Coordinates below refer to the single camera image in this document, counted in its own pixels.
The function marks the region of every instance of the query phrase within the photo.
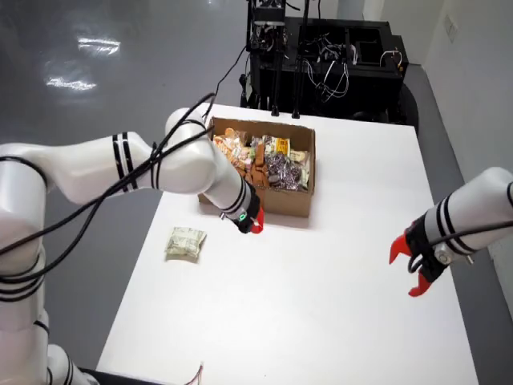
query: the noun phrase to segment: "robotic arm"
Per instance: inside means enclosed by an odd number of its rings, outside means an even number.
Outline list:
[[[511,227],[513,175],[489,168],[416,219],[392,244],[390,263],[400,253],[410,257],[408,270],[419,272],[410,296],[417,297],[453,261],[471,263],[471,254],[511,233]]]
[[[168,134],[188,112],[175,111],[166,123]],[[205,130],[201,115],[192,111],[169,139],[168,148]],[[42,229],[46,181],[55,184],[74,203],[86,204],[146,162],[153,153],[134,132],[62,147],[32,144],[0,146],[0,247]],[[207,136],[169,153],[151,171],[131,179],[119,193],[158,188],[170,193],[203,193],[242,233],[263,229],[263,211],[248,184]],[[2,255],[0,274],[28,268],[40,238]],[[6,262],[12,259],[12,268]]]
[[[264,213],[254,187],[208,132],[194,107],[175,111],[166,123],[167,142],[154,147],[134,132],[63,147],[0,146],[0,383],[95,383],[61,348],[46,348],[44,276],[72,251],[107,197],[140,188],[203,193],[242,233],[262,231]],[[83,206],[43,229],[53,185]],[[89,208],[77,238],[47,265],[42,235]]]

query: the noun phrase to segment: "gray floor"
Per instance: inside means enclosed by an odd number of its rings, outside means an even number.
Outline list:
[[[121,131],[159,140],[168,115],[211,91],[232,64],[244,44],[244,34],[233,31],[245,29],[245,4],[0,1],[0,141],[70,144]],[[79,47],[80,38],[104,42]],[[227,78],[218,102],[239,103],[243,65]],[[418,102],[419,143],[438,201],[463,180],[422,68],[411,66],[406,83]],[[47,278],[51,341],[79,365],[95,367],[99,360],[159,198],[143,191],[108,201],[77,250]],[[53,192],[47,223],[73,208]],[[79,221],[46,238],[50,257],[78,227]],[[513,324],[491,260],[482,254],[472,269],[455,266],[454,280],[480,383],[511,384]],[[429,375],[437,359],[450,357],[419,356],[420,370],[427,366]]]

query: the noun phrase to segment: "white wall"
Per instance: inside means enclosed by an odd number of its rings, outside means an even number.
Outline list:
[[[442,23],[447,13],[458,26],[453,43]],[[446,0],[426,58],[465,181],[490,166],[513,172],[512,16],[512,0]],[[513,237],[490,254],[513,316]]]
[[[424,64],[443,0],[366,0],[365,20],[390,23],[400,34],[410,63]]]
[[[362,20],[365,0],[338,0],[338,16],[340,20]]]
[[[308,10],[309,18],[317,18],[317,4],[319,0],[310,0],[310,7]],[[297,12],[289,6],[285,11],[285,15],[292,17],[303,17],[303,9],[305,8],[305,0],[287,0],[290,5],[296,6],[301,10]],[[321,17],[322,18],[337,18],[338,0],[321,0]]]
[[[378,22],[382,19],[385,0],[366,0],[363,5],[363,18],[368,21]]]

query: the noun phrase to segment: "packaged food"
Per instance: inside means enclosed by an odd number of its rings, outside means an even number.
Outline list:
[[[301,167],[278,152],[266,159],[269,183],[275,188],[297,191],[301,183]]]
[[[187,227],[175,227],[166,247],[166,260],[182,260],[197,263],[205,231]]]
[[[227,128],[224,135],[214,136],[213,142],[231,164],[236,168],[245,170],[247,167],[246,159],[251,154],[251,148],[245,147],[247,136],[246,132],[238,132],[232,128]]]
[[[290,157],[290,139],[275,138],[274,136],[264,135],[262,140],[265,144],[265,155],[271,156],[277,152]]]
[[[251,144],[249,145],[249,147],[253,148],[253,149],[256,149],[258,147],[258,144],[260,143],[264,143],[264,141],[262,140],[262,138],[259,138],[258,136],[254,136],[252,139],[251,139]]]
[[[263,166],[264,162],[264,144],[260,143],[258,146],[256,146],[255,150],[255,165]]]
[[[305,165],[301,166],[301,187],[308,190],[308,180],[310,178],[310,158],[307,158]]]
[[[248,182],[250,185],[253,184],[253,178],[251,177],[250,172],[246,172],[246,176],[244,177],[244,179],[246,179],[246,182]]]
[[[268,179],[267,175],[265,175],[264,173],[262,173],[262,180],[264,182],[264,187],[271,187],[271,184],[269,183],[269,179]]]
[[[290,150],[290,160],[292,162],[296,162],[296,163],[299,163],[301,166],[304,166],[308,159],[309,159],[308,151]]]
[[[252,164],[253,164],[253,159],[251,157],[247,158],[244,161],[244,168],[245,168],[246,172],[250,172],[251,171],[251,165]]]

